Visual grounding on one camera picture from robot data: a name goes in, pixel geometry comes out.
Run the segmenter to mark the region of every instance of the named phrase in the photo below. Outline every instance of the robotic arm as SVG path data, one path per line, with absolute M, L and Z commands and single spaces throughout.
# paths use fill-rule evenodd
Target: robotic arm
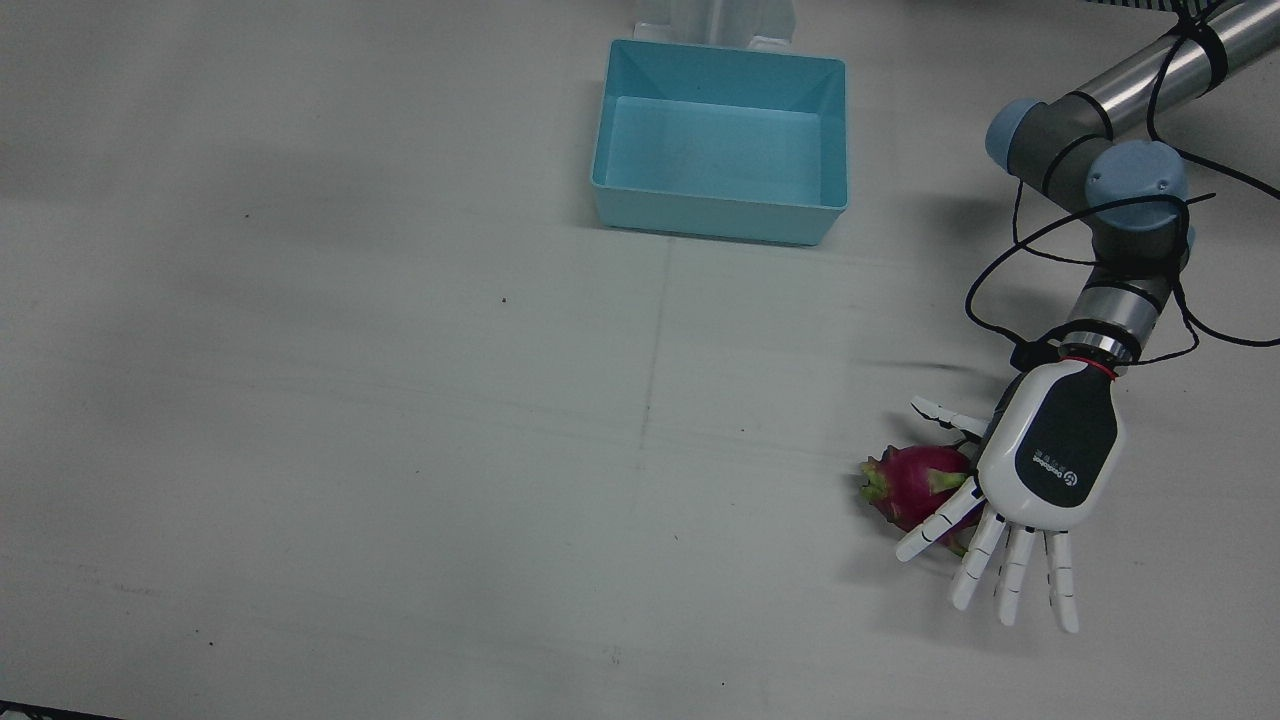
M 915 404 L 922 415 L 982 437 L 973 477 L 896 550 L 899 560 L 913 559 L 980 506 L 951 583 L 956 609 L 968 607 L 1007 529 L 996 596 L 1001 623 L 1011 625 L 1036 534 L 1043 533 L 1055 615 L 1064 630 L 1078 632 L 1068 530 L 1097 505 L 1124 446 L 1114 395 L 1119 369 L 1140 357 L 1172 291 L 1170 273 L 1185 265 L 1194 240 L 1179 152 L 1114 138 L 1147 118 L 1162 68 L 1157 111 L 1208 92 L 1277 45 L 1280 0 L 1212 4 L 1201 22 L 1180 23 L 1079 90 L 1051 104 L 1016 100 L 992 122 L 987 152 L 996 164 L 1065 210 L 1091 213 L 1084 222 L 1097 265 L 1055 334 L 1059 345 L 1015 350 L 1011 363 L 1021 374 L 986 428 Z

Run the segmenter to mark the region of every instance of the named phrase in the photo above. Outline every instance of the white table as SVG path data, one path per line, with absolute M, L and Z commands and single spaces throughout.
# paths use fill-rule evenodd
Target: white table
M 0 697 L 134 719 L 1262 717 L 1280 351 L 1123 382 L 1083 632 L 910 565 L 849 478 L 989 411 L 982 147 L 1169 15 L 797 3 L 849 63 L 817 249 L 602 228 L 616 1 L 19 3 L 0 18 Z M 1162 122 L 1280 179 L 1277 60 Z M 1280 333 L 1277 208 L 1193 169 L 1193 307 Z M 1028 200 L 1024 228 L 1059 211 Z M 1051 242 L 1087 252 L 1083 228 Z M 1084 274 L 1019 259 L 1024 333 Z M 1184 334 L 1172 313 L 1151 351 Z

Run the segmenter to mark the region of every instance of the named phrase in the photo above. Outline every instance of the light blue box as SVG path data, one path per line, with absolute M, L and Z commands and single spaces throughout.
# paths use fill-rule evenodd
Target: light blue box
M 849 206 L 845 64 L 616 40 L 591 184 L 607 225 L 818 245 Z

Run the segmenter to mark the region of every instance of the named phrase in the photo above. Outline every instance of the black cable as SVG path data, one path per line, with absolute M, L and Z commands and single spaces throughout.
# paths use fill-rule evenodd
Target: black cable
M 1018 238 L 1021 237 L 1021 232 L 1018 229 L 1018 215 L 1023 208 L 1023 187 L 1027 183 L 1018 183 L 1018 195 L 1014 196 L 1014 245 L 1018 245 Z M 1027 252 L 1037 258 L 1043 258 L 1046 260 L 1053 260 L 1055 263 L 1065 263 L 1068 265 L 1088 265 L 1091 268 L 1097 266 L 1097 260 L 1076 260 L 1075 258 L 1064 258 L 1061 255 L 1053 255 L 1052 252 L 1044 252 L 1043 250 L 1037 250 L 1034 247 L 1025 247 Z
M 1175 0 L 1175 10 L 1178 10 L 1179 27 L 1181 28 L 1181 32 L 1179 33 L 1179 37 L 1174 41 L 1172 47 L 1170 47 L 1169 53 L 1165 55 L 1165 60 L 1160 64 L 1160 70 L 1156 72 L 1156 78 L 1152 82 L 1152 86 L 1151 86 L 1151 99 L 1147 101 L 1147 135 L 1151 137 L 1151 140 L 1157 141 L 1157 142 L 1165 142 L 1165 140 L 1161 138 L 1160 133 L 1156 131 L 1156 104 L 1157 104 L 1157 100 L 1160 97 L 1160 88 L 1165 85 L 1165 77 L 1169 74 L 1169 68 L 1170 68 L 1170 65 L 1172 65 L 1174 58 L 1178 55 L 1178 50 L 1187 41 L 1187 38 L 1189 37 L 1189 33 L 1192 32 L 1192 29 L 1196 26 L 1203 26 L 1208 20 L 1208 15 L 1212 14 L 1213 10 L 1216 10 L 1224 1 L 1225 0 L 1219 0 L 1216 3 L 1210 3 L 1198 15 L 1192 17 L 1190 13 L 1187 10 L 1187 6 L 1185 6 L 1184 1 L 1183 0 Z M 1172 145 L 1170 142 L 1165 142 L 1165 145 L 1169 145 L 1170 147 L 1172 147 L 1174 150 L 1176 150 L 1180 156 L 1183 156 L 1185 160 L 1188 160 L 1190 163 L 1196 163 L 1197 165 L 1201 165 L 1203 168 L 1208 168 L 1208 169 L 1215 170 L 1217 173 L 1221 173 L 1221 174 L 1224 174 L 1224 176 L 1226 176 L 1229 178 L 1233 178 L 1233 179 L 1236 179 L 1239 182 L 1243 182 L 1243 183 L 1245 183 L 1245 184 L 1248 184 L 1248 186 L 1251 186 L 1251 187 L 1253 187 L 1256 190 L 1262 191 L 1263 193 L 1266 193 L 1266 195 L 1268 195 L 1268 196 L 1271 196 L 1271 197 L 1274 197 L 1276 200 L 1280 200 L 1280 190 L 1276 190 L 1275 187 L 1272 187 L 1272 186 L 1262 182 L 1261 179 L 1258 179 L 1258 178 L 1256 178 L 1253 176 L 1249 176 L 1247 173 L 1242 173 L 1240 170 L 1236 170 L 1235 168 L 1226 167 L 1226 165 L 1224 165 L 1221 163 L 1217 163 L 1215 160 L 1210 160 L 1207 158 L 1202 158 L 1202 156 L 1196 155 L 1193 152 L 1188 152 L 1188 151 L 1185 151 L 1185 150 L 1183 150 L 1183 149 L 1180 149 L 1180 147 L 1178 147 L 1178 146 L 1175 146 L 1175 145 Z M 1192 313 L 1192 310 L 1189 307 L 1187 307 L 1187 291 L 1183 287 L 1183 283 L 1178 278 L 1176 274 L 1170 278 L 1170 286 L 1172 287 L 1174 300 L 1178 302 L 1178 309 L 1183 314 L 1183 323 L 1187 325 L 1188 329 L 1192 331 L 1193 336 L 1194 336 L 1194 331 L 1192 328 L 1196 327 L 1196 328 L 1199 328 L 1204 334 L 1207 334 L 1207 336 L 1210 336 L 1212 338 L 1220 340 L 1222 342 L 1229 342 L 1231 345 L 1240 345 L 1240 346 L 1244 346 L 1244 347 L 1276 347 L 1276 346 L 1280 346 L 1280 337 L 1275 337 L 1275 338 L 1270 338 L 1270 340 L 1252 340 L 1252 338 L 1244 338 L 1244 337 L 1236 337 L 1236 336 L 1233 336 L 1233 334 L 1228 334 L 1228 333 L 1224 333 L 1224 332 L 1220 332 L 1220 331 L 1216 331 L 1216 329 L 1208 327 L 1207 324 L 1204 324 L 1203 320 L 1201 320 L 1198 316 L 1196 316 L 1196 314 Z M 1198 345 L 1199 338 L 1198 338 L 1198 336 L 1194 336 L 1194 337 L 1197 338 L 1197 345 Z
M 1023 192 L 1024 184 L 1025 183 L 1019 183 L 1019 186 L 1018 186 L 1018 197 L 1015 199 L 1015 204 L 1018 202 L 1018 200 L 1021 199 L 1021 192 Z M 978 290 L 982 287 L 982 283 L 984 283 L 987 281 L 987 278 L 991 277 L 992 273 L 995 273 L 1001 265 L 1004 265 L 1006 260 L 1009 260 L 1010 258 L 1012 258 L 1018 252 L 1027 250 L 1027 247 L 1029 245 L 1032 245 L 1033 242 L 1036 242 L 1037 240 L 1044 237 L 1046 234 L 1048 234 L 1048 233 L 1051 233 L 1051 232 L 1053 232 L 1053 231 L 1056 231 L 1056 229 L 1059 229 L 1061 227 L 1065 227 L 1065 225 L 1068 225 L 1070 223 L 1074 223 L 1075 220 L 1083 220 L 1084 218 L 1089 218 L 1089 217 L 1096 215 L 1098 213 L 1103 213 L 1106 210 L 1111 210 L 1111 209 L 1115 209 L 1115 208 L 1124 208 L 1126 205 L 1138 205 L 1138 204 L 1143 204 L 1143 202 L 1165 201 L 1165 202 L 1169 202 L 1169 204 L 1174 205 L 1178 209 L 1178 214 L 1179 214 L 1179 223 L 1180 223 L 1179 224 L 1179 236 L 1181 237 L 1181 247 L 1169 260 L 1171 270 L 1174 273 L 1176 273 L 1176 270 L 1178 270 L 1178 263 L 1179 263 L 1183 252 L 1187 249 L 1187 232 L 1190 228 L 1190 210 L 1188 208 L 1190 205 L 1194 205 L 1196 202 L 1201 202 L 1203 200 L 1208 200 L 1210 197 L 1212 197 L 1212 195 L 1202 195 L 1199 197 L 1193 197 L 1190 200 L 1183 200 L 1181 197 L 1176 197 L 1174 195 L 1142 195 L 1142 196 L 1138 196 L 1138 197 L 1125 197 L 1123 200 L 1114 200 L 1111 202 L 1103 202 L 1102 205 L 1094 205 L 1093 208 L 1087 208 L 1087 209 L 1080 210 L 1078 213 L 1071 213 L 1070 215 L 1059 218 L 1057 220 L 1053 220 L 1052 223 L 1050 223 L 1050 224 L 1044 225 L 1043 228 L 1033 232 L 1032 234 L 1027 236 L 1025 238 L 1018 238 L 1018 237 L 1015 237 L 1014 238 L 1014 245 L 1011 247 L 1009 247 L 1007 250 L 1005 250 L 1004 252 L 1001 252 L 995 260 L 991 261 L 991 264 L 988 264 L 980 273 L 978 273 L 978 277 L 973 281 L 973 284 L 969 286 L 969 292 L 965 293 L 965 299 L 964 299 L 964 313 L 965 313 L 965 316 L 968 316 L 969 320 L 973 322 L 975 325 L 978 325 L 978 327 L 980 327 L 983 329 L 991 331 L 993 333 L 997 333 L 1000 336 L 1004 336 L 1006 340 L 1009 340 L 1010 342 L 1012 342 L 1016 346 L 1030 345 L 1032 341 L 1028 341 L 1027 338 L 1024 338 L 1023 336 L 1018 334 L 1016 332 L 1014 332 L 1014 331 L 1011 331 L 1011 329 L 1009 329 L 1009 328 L 1006 328 L 1004 325 L 997 325 L 995 323 L 989 323 L 987 320 L 983 320 L 982 318 L 978 316 L 978 314 L 973 309 L 973 300 L 978 295 Z
M 1224 0 L 1219 0 L 1217 3 L 1211 3 L 1208 6 L 1204 8 L 1202 13 L 1194 17 L 1190 15 L 1190 13 L 1187 10 L 1185 4 L 1181 3 L 1181 0 L 1175 3 L 1175 9 L 1180 8 L 1180 10 L 1178 10 L 1179 33 L 1178 38 L 1174 40 L 1172 47 L 1170 47 L 1169 53 L 1165 55 L 1164 63 L 1160 64 L 1160 70 L 1156 72 L 1156 79 L 1151 86 L 1151 99 L 1147 101 L 1147 136 L 1151 137 L 1151 140 L 1169 145 L 1170 147 L 1176 150 L 1178 154 L 1183 156 L 1183 159 L 1185 159 L 1189 163 L 1196 163 L 1202 168 L 1208 168 L 1216 173 L 1221 173 L 1229 178 L 1233 178 L 1256 190 L 1260 190 L 1276 200 L 1280 200 L 1280 190 L 1276 190 L 1275 187 L 1262 182 L 1261 179 L 1251 174 L 1242 173 L 1235 168 L 1230 168 L 1228 165 L 1224 165 L 1215 160 L 1210 160 L 1208 158 L 1203 158 L 1201 155 L 1196 155 L 1194 152 L 1188 152 L 1187 150 L 1183 150 L 1181 147 L 1178 147 L 1171 142 L 1166 142 L 1160 136 L 1160 132 L 1156 131 L 1156 102 L 1157 99 L 1160 97 L 1160 88 L 1164 87 L 1165 85 L 1165 76 L 1169 74 L 1169 68 L 1174 63 L 1174 58 L 1178 55 L 1178 51 L 1181 49 L 1183 44 L 1185 44 L 1187 40 L 1190 37 L 1189 33 L 1193 32 L 1197 26 L 1203 27 L 1204 23 L 1208 20 L 1208 15 L 1212 14 L 1213 10 L 1216 10 L 1222 4 L 1222 1 Z
M 1158 97 L 1160 97 L 1160 90 L 1164 86 L 1165 77 L 1169 74 L 1169 68 L 1172 65 L 1174 58 L 1178 55 L 1178 51 L 1181 49 L 1183 44 L 1185 44 L 1187 40 L 1189 40 L 1189 38 L 1197 40 L 1197 42 L 1201 42 L 1202 46 L 1204 45 L 1204 41 L 1202 38 L 1203 35 L 1212 32 L 1212 29 L 1207 27 L 1208 17 L 1215 10 L 1217 10 L 1219 6 L 1222 5 L 1224 1 L 1225 0 L 1217 0 L 1217 1 L 1213 1 L 1213 3 L 1208 3 L 1208 4 L 1206 4 L 1201 9 L 1201 12 L 1198 14 L 1193 15 L 1192 12 L 1187 8 L 1187 4 L 1185 4 L 1184 0 L 1172 0 L 1172 9 L 1174 9 L 1175 13 L 1178 13 L 1178 27 L 1175 27 L 1172 32 L 1176 33 L 1178 37 L 1174 40 L 1172 46 L 1170 47 L 1169 53 L 1165 55 L 1165 59 L 1161 63 L 1160 69 L 1157 70 L 1156 77 L 1155 77 L 1155 79 L 1152 82 L 1151 99 L 1147 102 L 1147 118 L 1146 118 L 1146 120 L 1147 120 L 1147 135 L 1151 137 L 1151 140 L 1157 141 L 1157 142 L 1165 142 L 1160 137 L 1160 133 L 1156 131 L 1156 106 L 1157 106 Z M 1274 197 L 1276 200 L 1280 200 L 1280 190 L 1276 190 L 1275 187 L 1272 187 L 1272 186 L 1270 186 L 1270 184 L 1260 181 L 1258 178 L 1254 178 L 1254 177 L 1252 177 L 1252 176 L 1249 176 L 1247 173 L 1243 173 L 1240 170 L 1236 170 L 1234 168 L 1222 165 L 1221 163 L 1210 160 L 1207 158 L 1202 158 L 1202 156 L 1196 155 L 1193 152 L 1188 152 L 1188 151 L 1185 151 L 1185 150 L 1183 150 L 1180 147 L 1176 147 L 1176 146 L 1174 146 L 1174 145 L 1171 145 L 1169 142 L 1165 142 L 1165 145 L 1169 145 L 1170 147 L 1172 147 L 1175 151 L 1178 151 L 1178 154 L 1183 159 L 1185 159 L 1185 160 L 1188 160 L 1190 163 L 1196 163 L 1196 164 L 1198 164 L 1201 167 L 1208 168 L 1208 169 L 1215 170 L 1217 173 L 1221 173 L 1221 174 L 1224 174 L 1226 177 L 1230 177 L 1233 179 L 1243 182 L 1243 183 L 1245 183 L 1245 184 L 1248 184 L 1248 186 L 1251 186 L 1251 187 L 1253 187 L 1256 190 L 1262 191 L 1263 193 L 1266 193 L 1266 195 L 1268 195 L 1268 196 L 1271 196 L 1271 197 Z M 1117 365 L 1151 365 L 1151 364 L 1155 364 L 1155 363 L 1162 363 L 1165 360 L 1172 360 L 1174 357 L 1181 357 L 1183 355 L 1187 355 L 1187 354 L 1192 352 L 1193 350 L 1196 350 L 1197 347 L 1199 347 L 1199 345 L 1201 345 L 1201 337 L 1199 337 L 1199 333 L 1197 333 L 1197 329 L 1199 329 L 1201 332 L 1203 332 L 1204 334 L 1207 334 L 1210 337 L 1213 337 L 1216 340 L 1220 340 L 1220 341 L 1224 341 L 1224 342 L 1229 342 L 1229 343 L 1233 343 L 1233 345 L 1240 345 L 1240 346 L 1245 346 L 1245 347 L 1276 347 L 1276 346 L 1280 346 L 1280 337 L 1270 338 L 1270 340 L 1253 340 L 1253 338 L 1236 337 L 1236 336 L 1233 336 L 1233 334 L 1228 334 L 1228 333 L 1216 331 L 1216 329 L 1211 328 L 1210 325 L 1207 325 L 1203 320 L 1201 320 L 1196 315 L 1196 313 L 1193 313 L 1190 310 L 1190 307 L 1188 307 L 1188 304 L 1187 304 L 1187 288 L 1183 287 L 1183 283 L 1181 283 L 1181 278 L 1180 278 L 1180 270 L 1181 270 L 1181 268 L 1179 265 L 1179 259 L 1181 258 L 1181 254 L 1187 249 L 1187 236 L 1190 232 L 1190 213 L 1189 213 L 1189 206 L 1192 204 L 1194 204 L 1194 202 L 1199 202 L 1201 200 L 1207 200 L 1208 197 L 1212 197 L 1212 195 L 1207 195 L 1207 196 L 1202 196 L 1202 197 L 1196 197 L 1196 199 L 1188 200 L 1188 201 L 1183 201 L 1180 199 L 1171 197 L 1171 196 L 1146 196 L 1146 197 L 1137 197 L 1137 199 L 1121 200 L 1121 201 L 1116 201 L 1116 202 L 1108 202 L 1108 204 L 1105 204 L 1105 205 L 1100 205 L 1097 208 L 1091 208 L 1088 210 L 1083 210 L 1080 213 L 1073 213 L 1071 215 L 1068 215 L 1066 218 L 1062 218 L 1060 220 L 1055 220 L 1053 223 L 1050 223 L 1048 225 L 1046 225 L 1046 227 L 1041 228 L 1039 231 L 1032 233 L 1029 237 L 1027 237 L 1027 240 L 1020 240 L 1020 237 L 1019 237 L 1020 233 L 1019 233 L 1019 228 L 1018 228 L 1018 218 L 1019 218 L 1019 210 L 1021 208 L 1024 184 L 1025 183 L 1019 182 L 1019 184 L 1018 184 L 1018 195 L 1014 197 L 1014 215 L 1012 215 L 1014 245 L 1009 250 L 1006 250 L 1005 252 L 1002 252 L 1000 256 L 997 256 L 989 265 L 987 265 L 987 268 L 983 269 L 982 273 L 979 273 L 979 275 L 974 279 L 973 284 L 969 287 L 969 292 L 965 295 L 965 306 L 964 306 L 965 315 L 969 318 L 969 320 L 972 320 L 974 324 L 977 324 L 980 328 L 984 328 L 987 331 L 991 331 L 991 332 L 995 332 L 997 334 L 1004 336 L 1006 340 L 1011 341 L 1015 345 L 1015 351 L 1014 351 L 1014 357 L 1015 359 L 1019 357 L 1019 356 L 1023 356 L 1024 359 L 1029 357 L 1029 356 L 1034 356 L 1037 351 L 1041 352 L 1041 356 L 1043 356 L 1044 355 L 1044 350 L 1052 347 L 1052 346 L 1048 345 L 1048 341 L 1050 340 L 1056 340 L 1055 338 L 1055 332 L 1056 331 L 1050 331 L 1048 333 L 1044 333 L 1044 336 L 1042 336 L 1037 341 L 1028 341 L 1027 338 L 1021 337 L 1016 332 L 1014 332 L 1014 331 L 1011 331 L 1011 329 L 1009 329 L 1009 328 L 1006 328 L 1004 325 L 997 325 L 995 323 L 988 323 L 988 322 L 983 320 L 973 310 L 973 300 L 974 300 L 974 296 L 978 292 L 978 288 L 982 286 L 982 283 L 988 277 L 991 277 L 991 274 L 1000 265 L 1002 265 L 1006 260 L 1009 260 L 1010 258 L 1012 258 L 1014 255 L 1016 255 L 1019 251 L 1027 251 L 1027 252 L 1030 252 L 1032 255 L 1036 255 L 1036 256 L 1039 256 L 1039 258 L 1044 258 L 1044 259 L 1048 259 L 1048 260 L 1053 260 L 1053 261 L 1057 261 L 1057 263 L 1069 263 L 1069 264 L 1074 264 L 1074 265 L 1097 266 L 1098 265 L 1097 261 L 1085 261 L 1085 260 L 1075 260 L 1075 259 L 1071 259 L 1071 258 L 1062 258 L 1060 255 L 1053 255 L 1051 252 L 1044 252 L 1044 251 L 1033 249 L 1033 247 L 1030 247 L 1030 243 L 1036 242 L 1037 240 L 1039 240 L 1044 234 L 1048 234 L 1050 232 L 1052 232 L 1052 231 L 1055 231 L 1055 229 L 1057 229 L 1057 228 L 1060 228 L 1060 227 L 1062 227 L 1062 225 L 1065 225 L 1068 223 L 1071 223 L 1071 222 L 1075 222 L 1078 219 L 1083 219 L 1083 218 L 1087 218 L 1089 215 L 1101 213 L 1102 210 L 1107 210 L 1107 209 L 1111 209 L 1111 208 L 1119 208 L 1119 206 L 1123 206 L 1123 205 L 1137 204 L 1137 202 L 1147 202 L 1147 201 L 1151 201 L 1151 200 L 1167 200 L 1172 205 L 1175 205 L 1175 208 L 1178 209 L 1178 223 L 1179 223 L 1178 224 L 1178 237 L 1181 240 L 1181 243 L 1180 243 L 1181 249 L 1176 252 L 1178 259 L 1171 259 L 1170 263 L 1167 264 L 1167 266 L 1165 269 L 1165 278 L 1169 282 L 1171 293 L 1174 296 L 1174 302 L 1178 305 L 1179 314 L 1181 315 L 1183 327 L 1185 327 L 1188 334 L 1190 334 L 1192 342 L 1190 342 L 1190 346 L 1188 346 L 1188 347 L 1185 347 L 1183 350 L 1169 352 L 1169 354 L 1161 355 L 1158 357 L 1153 357 L 1153 359 L 1149 359 L 1149 360 L 1132 360 L 1132 361 L 1126 361 L 1126 363 L 1117 363 Z

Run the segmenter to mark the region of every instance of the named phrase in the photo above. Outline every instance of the dragon fruit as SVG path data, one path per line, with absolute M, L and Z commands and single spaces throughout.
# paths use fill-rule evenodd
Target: dragon fruit
M 932 515 L 969 477 L 969 459 L 955 447 L 913 446 L 884 448 L 879 460 L 868 457 L 859 465 L 867 484 L 859 495 L 886 520 L 902 532 L 910 532 Z M 970 512 L 955 528 L 943 533 L 938 543 L 956 555 L 965 553 L 957 537 L 960 530 L 978 523 Z

